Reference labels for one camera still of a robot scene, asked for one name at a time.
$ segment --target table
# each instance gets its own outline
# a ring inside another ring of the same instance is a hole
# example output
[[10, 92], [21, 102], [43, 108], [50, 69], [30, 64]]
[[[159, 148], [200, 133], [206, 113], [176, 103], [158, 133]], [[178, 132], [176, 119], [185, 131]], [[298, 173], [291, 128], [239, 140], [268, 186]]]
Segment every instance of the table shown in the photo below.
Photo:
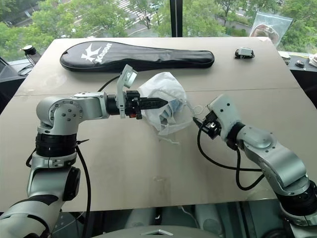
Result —
[[[48, 95], [70, 96], [97, 91], [110, 73], [78, 73], [59, 63], [63, 51], [93, 39], [54, 40], [0, 116], [0, 211], [26, 198], [29, 168], [25, 160], [34, 148], [39, 123], [35, 110]], [[114, 38], [127, 44], [188, 50], [209, 50], [215, 62], [207, 69], [169, 69], [183, 85], [193, 105], [206, 105], [221, 93], [230, 95], [243, 122], [273, 131], [279, 141], [306, 164], [312, 180], [317, 180], [317, 111], [300, 88], [274, 45], [267, 38]], [[250, 47], [256, 57], [234, 59], [238, 47]], [[131, 87], [164, 70], [140, 72]], [[115, 84], [106, 88], [115, 92]], [[207, 109], [200, 115], [207, 114]], [[196, 145], [198, 128], [188, 128], [170, 136], [174, 145], [160, 140], [145, 120], [120, 119], [86, 121], [79, 126], [79, 140], [92, 183], [92, 210], [158, 207], [182, 204], [275, 198], [264, 180], [251, 191], [235, 184], [234, 171], [208, 162]], [[227, 165], [236, 164], [236, 155], [220, 138], [202, 137], [202, 147], [210, 157]], [[82, 170], [79, 160], [75, 164]], [[242, 158], [242, 166], [256, 168]], [[241, 183], [249, 185], [259, 173], [241, 173]], [[65, 203], [64, 211], [83, 211], [86, 184], [82, 173], [78, 196]]]

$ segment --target white plastic bag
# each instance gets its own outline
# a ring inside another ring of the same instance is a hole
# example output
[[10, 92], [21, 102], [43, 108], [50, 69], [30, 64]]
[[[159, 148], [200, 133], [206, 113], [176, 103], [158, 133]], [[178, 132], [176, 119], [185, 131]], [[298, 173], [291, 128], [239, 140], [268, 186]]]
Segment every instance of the white plastic bag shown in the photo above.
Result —
[[277, 47], [292, 23], [292, 18], [270, 13], [257, 12], [250, 36], [269, 37]]
[[168, 101], [159, 109], [142, 111], [142, 115], [158, 130], [158, 135], [174, 133], [192, 122], [194, 110], [187, 101], [182, 85], [170, 72], [156, 74], [142, 84], [138, 91], [142, 97], [157, 97]]

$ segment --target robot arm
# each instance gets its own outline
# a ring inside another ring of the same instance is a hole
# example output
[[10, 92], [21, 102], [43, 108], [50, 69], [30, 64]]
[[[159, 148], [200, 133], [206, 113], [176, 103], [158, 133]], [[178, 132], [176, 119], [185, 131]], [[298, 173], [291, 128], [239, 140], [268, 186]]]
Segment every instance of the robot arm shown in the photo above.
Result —
[[40, 125], [32, 154], [28, 198], [0, 216], [0, 237], [46, 237], [53, 231], [61, 207], [78, 193], [80, 170], [72, 165], [77, 157], [76, 135], [81, 122], [107, 119], [110, 115], [141, 119], [141, 110], [167, 104], [159, 98], [140, 98], [138, 91], [123, 92], [122, 88], [129, 88], [136, 74], [126, 65], [117, 82], [117, 95], [84, 92], [39, 102], [36, 113]]
[[230, 148], [238, 146], [261, 168], [291, 226], [317, 225], [316, 186], [309, 180], [303, 161], [272, 132], [243, 124], [228, 96], [220, 95], [207, 108], [210, 113], [203, 121], [194, 118], [195, 123], [212, 139], [220, 135]]

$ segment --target cable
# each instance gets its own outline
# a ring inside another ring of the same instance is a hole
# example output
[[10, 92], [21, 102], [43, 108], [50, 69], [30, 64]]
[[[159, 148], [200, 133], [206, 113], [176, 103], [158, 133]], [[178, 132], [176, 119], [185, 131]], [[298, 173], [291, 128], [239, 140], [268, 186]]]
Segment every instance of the cable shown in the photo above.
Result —
[[234, 53], [236, 59], [251, 59], [255, 57], [253, 51], [251, 52], [250, 56], [240, 55], [238, 52], [239, 52], [239, 49], [237, 49], [236, 52]]
[[78, 219], [79, 217], [81, 217], [83, 214], [84, 214], [84, 212], [82, 212], [77, 218], [75, 218], [74, 221], [71, 221], [70, 223], [68, 223], [67, 225], [63, 226], [62, 228], [60, 228], [60, 229], [54, 231], [54, 232], [52, 233], [52, 235], [55, 234], [56, 232], [59, 232], [60, 230], [63, 230], [65, 227], [68, 227], [69, 225], [73, 224], [74, 222], [76, 222], [77, 219]]
[[116, 80], [117, 78], [119, 78], [119, 77], [120, 77], [120, 75], [118, 75], [118, 76], [116, 76], [116, 77], [110, 79], [109, 81], [107, 81], [107, 83], [105, 83], [105, 84], [98, 90], [98, 92], [101, 92], [104, 88], [107, 87], [108, 84], [110, 84], [112, 81], [115, 81], [115, 80]]
[[193, 218], [193, 220], [195, 221], [196, 227], [199, 228], [196, 218], [190, 212], [185, 211], [183, 206], [180, 206], [180, 208], [183, 210], [184, 213], [186, 213], [187, 215], [190, 215]]
[[28, 159], [26, 160], [26, 162], [25, 162], [25, 165], [27, 166], [27, 167], [31, 167], [31, 164], [30, 164], [30, 162], [31, 162], [31, 160], [32, 160], [32, 155], [33, 155], [33, 153], [36, 151], [36, 148], [32, 151], [32, 153], [30, 154], [30, 156], [28, 157]]
[[32, 65], [32, 64], [29, 64], [29, 65], [23, 67], [22, 69], [20, 69], [20, 70], [18, 71], [18, 75], [19, 75], [19, 76], [26, 76], [26, 75], [28, 75], [32, 70], [28, 71], [27, 73], [22, 73], [22, 72], [23, 72], [24, 70], [28, 69], [28, 68], [33, 68], [33, 67], [34, 67], [34, 65]]
[[[224, 169], [229, 169], [229, 170], [237, 170], [236, 167], [232, 167], [232, 166], [227, 166], [227, 165], [223, 165], [218, 163], [217, 161], [214, 161], [213, 159], [211, 159], [208, 155], [205, 154], [205, 152], [203, 151], [201, 144], [200, 144], [200, 139], [201, 139], [201, 134], [202, 134], [202, 129], [203, 127], [207, 124], [207, 122], [202, 123], [202, 125], [199, 127], [198, 130], [198, 135], [197, 135], [197, 146], [198, 149], [200, 151], [200, 153], [210, 162], [212, 162], [213, 164], [222, 167]], [[262, 170], [260, 169], [246, 169], [246, 168], [239, 168], [240, 171], [252, 171], [252, 172], [262, 172]]]
[[253, 184], [251, 184], [248, 187], [243, 187], [240, 183], [240, 164], [241, 164], [241, 154], [240, 154], [240, 150], [237, 148], [237, 170], [236, 170], [236, 183], [238, 185], [238, 187], [243, 190], [243, 191], [248, 191], [252, 188], [254, 188], [256, 185], [259, 184], [259, 182], [264, 178], [264, 174], [262, 174], [260, 177], [258, 177], [257, 180], [255, 180], [255, 182]]
[[86, 208], [84, 228], [83, 228], [83, 232], [82, 232], [82, 238], [86, 238], [88, 220], [89, 220], [89, 215], [90, 215], [90, 205], [91, 205], [91, 186], [90, 186], [90, 178], [89, 178], [88, 169], [87, 169], [84, 157], [83, 157], [82, 153], [80, 152], [80, 149], [78, 146], [76, 146], [76, 151], [77, 151], [78, 157], [83, 165], [85, 177], [86, 177], [86, 183], [87, 183], [87, 208]]

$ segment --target glass window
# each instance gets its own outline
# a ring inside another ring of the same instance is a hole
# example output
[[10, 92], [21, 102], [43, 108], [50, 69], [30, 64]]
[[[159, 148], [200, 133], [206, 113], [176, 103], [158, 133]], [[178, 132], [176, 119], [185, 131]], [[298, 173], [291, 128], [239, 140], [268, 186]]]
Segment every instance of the glass window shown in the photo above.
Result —
[[268, 36], [279, 50], [317, 52], [317, 0], [184, 0], [183, 36]]
[[171, 36], [169, 0], [1, 1], [0, 56], [24, 58], [57, 38]]

